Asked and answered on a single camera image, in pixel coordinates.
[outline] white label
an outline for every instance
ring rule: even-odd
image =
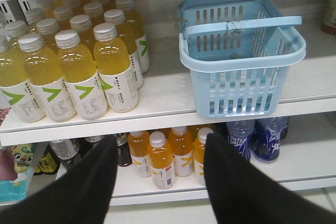
[[[148,164],[148,155],[145,157],[135,157],[131,155],[135,173],[140,177],[149,177],[151,169]]]
[[[65,82],[77,113],[84,119],[96,119],[104,115],[107,103],[96,72],[91,78],[77,83]]]
[[[31,86],[50,119],[62,122],[76,114],[62,78],[47,85]]]
[[[175,183],[174,162],[166,168],[157,169],[151,167],[152,180],[159,189],[168,189]]]
[[[140,39],[136,39],[135,42],[138,47],[141,72],[145,73],[150,66],[146,34]]]
[[[107,102],[111,109],[117,112],[126,112],[133,109],[138,103],[138,92],[135,88],[132,67],[111,76],[100,74]]]
[[[195,167],[195,178],[196,178],[196,181],[199,182],[201,185],[205,186],[203,164],[197,162],[194,159],[194,167]]]
[[[18,117],[26,122],[35,122],[45,116],[28,80],[11,87],[0,87]]]
[[[188,176],[194,170],[193,151],[184,156],[173,155],[175,173],[177,176]]]

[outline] basket handle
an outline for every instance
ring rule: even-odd
[[[280,26],[280,28],[286,28],[301,24],[302,24],[301,16],[259,18],[259,19],[249,19],[249,20],[239,20],[239,21],[229,21],[229,22],[219,22],[219,23],[189,26],[185,28],[184,35],[188,36],[191,34],[209,33],[209,32],[211,33],[214,31],[240,30],[247,28],[271,27],[271,26]]]

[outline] bottle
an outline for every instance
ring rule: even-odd
[[[60,31],[55,39],[64,81],[77,113],[84,119],[101,117],[107,102],[90,50],[80,43],[75,30]]]
[[[196,181],[201,185],[205,185],[204,179],[204,152],[206,146],[206,137],[214,131],[210,128],[201,128],[198,131],[197,138],[194,142],[194,169]]]
[[[109,106],[116,112],[130,111],[138,103],[138,92],[125,43],[111,23],[95,26],[93,31],[94,58]]]
[[[41,8],[30,9],[25,12],[26,20],[28,22],[29,33],[37,33],[36,23],[46,18]]]
[[[72,118],[76,110],[63,83],[56,54],[45,46],[41,34],[27,34],[19,39],[24,52],[25,69],[31,86],[50,119],[63,122]]]
[[[90,17],[93,27],[105,22],[104,10],[99,2],[86,4],[84,6],[84,14]]]
[[[59,24],[55,18],[45,18],[37,22],[37,31],[42,35],[46,46],[56,54],[58,46],[55,41],[55,35],[60,31]]]
[[[45,116],[28,80],[22,54],[0,35],[0,89],[16,115],[24,122]]]
[[[13,21],[5,25],[5,30],[8,32],[8,36],[10,36],[12,47],[20,49],[17,41],[19,40],[19,37],[29,32],[27,24],[22,20]]]
[[[249,143],[253,136],[255,120],[243,120],[227,122],[228,142],[233,145],[238,153],[246,160],[250,161],[251,153]]]
[[[148,155],[153,183],[159,189],[168,189],[175,183],[172,149],[160,131],[153,132],[149,141]]]
[[[147,38],[143,27],[142,17],[140,13],[135,9],[134,0],[116,0],[115,5],[117,9],[124,11],[126,21],[131,25],[135,41],[139,51],[139,62],[141,71],[147,72],[150,67]]]
[[[88,15],[77,15],[70,19],[71,29],[78,32],[81,42],[87,46],[93,56],[93,49],[96,43],[93,35],[92,22]]]
[[[135,173],[140,177],[149,177],[151,175],[151,170],[149,167],[147,152],[149,145],[148,131],[130,132],[127,142],[130,148]]]
[[[70,19],[73,17],[73,11],[70,6],[64,5],[54,9],[54,16],[57,19],[61,31],[69,30]]]
[[[37,0],[36,7],[41,8],[46,15],[46,18],[53,18],[55,9],[55,4],[53,0]]]
[[[116,26],[118,37],[125,43],[132,65],[135,86],[137,89],[140,89],[143,84],[143,76],[139,63],[138,48],[130,24],[125,22],[125,15],[120,9],[108,10],[104,13],[104,18],[105,22],[112,23]]]
[[[187,126],[173,127],[168,142],[172,148],[176,175],[190,175],[194,170],[193,143]]]
[[[336,0],[329,0],[321,29],[327,34],[336,34]]]

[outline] white bottle cap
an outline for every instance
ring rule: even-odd
[[[55,35],[56,44],[59,48],[67,49],[80,43],[80,38],[75,30],[60,31]]]
[[[98,41],[113,40],[118,35],[117,29],[112,23],[102,23],[93,29],[94,37]]]
[[[104,19],[107,23],[118,25],[125,21],[125,15],[121,9],[112,9],[104,13]]]
[[[28,26],[22,20],[13,21],[5,25],[5,30],[8,31],[10,37],[20,37],[28,33]]]
[[[54,9],[54,16],[58,21],[67,21],[73,17],[73,11],[68,5],[59,6]]]
[[[45,18],[36,23],[37,30],[42,35],[54,34],[60,30],[57,19]]]
[[[91,18],[99,17],[103,12],[103,6],[99,2],[89,3],[84,6],[84,13]]]
[[[118,9],[131,10],[135,8],[134,0],[116,0],[115,5]]]
[[[154,131],[149,137],[149,142],[154,148],[162,148],[166,144],[166,137],[161,131]]]
[[[24,35],[18,42],[23,52],[33,52],[44,46],[44,39],[38,33]]]
[[[70,26],[76,31],[86,31],[91,28],[92,22],[88,15],[77,15],[70,19]]]
[[[41,8],[30,9],[25,12],[26,20],[29,24],[37,23],[40,20],[46,18],[43,10]]]
[[[198,137],[198,140],[205,144],[206,143],[206,136],[209,134],[209,133],[214,133],[214,131],[210,128],[201,128],[199,131],[198,131],[198,134],[197,134],[197,137]]]

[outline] blue plastic basket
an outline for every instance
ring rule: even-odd
[[[208,119],[268,115],[290,65],[306,55],[269,0],[185,0],[179,6],[180,60],[191,71],[197,113]]]

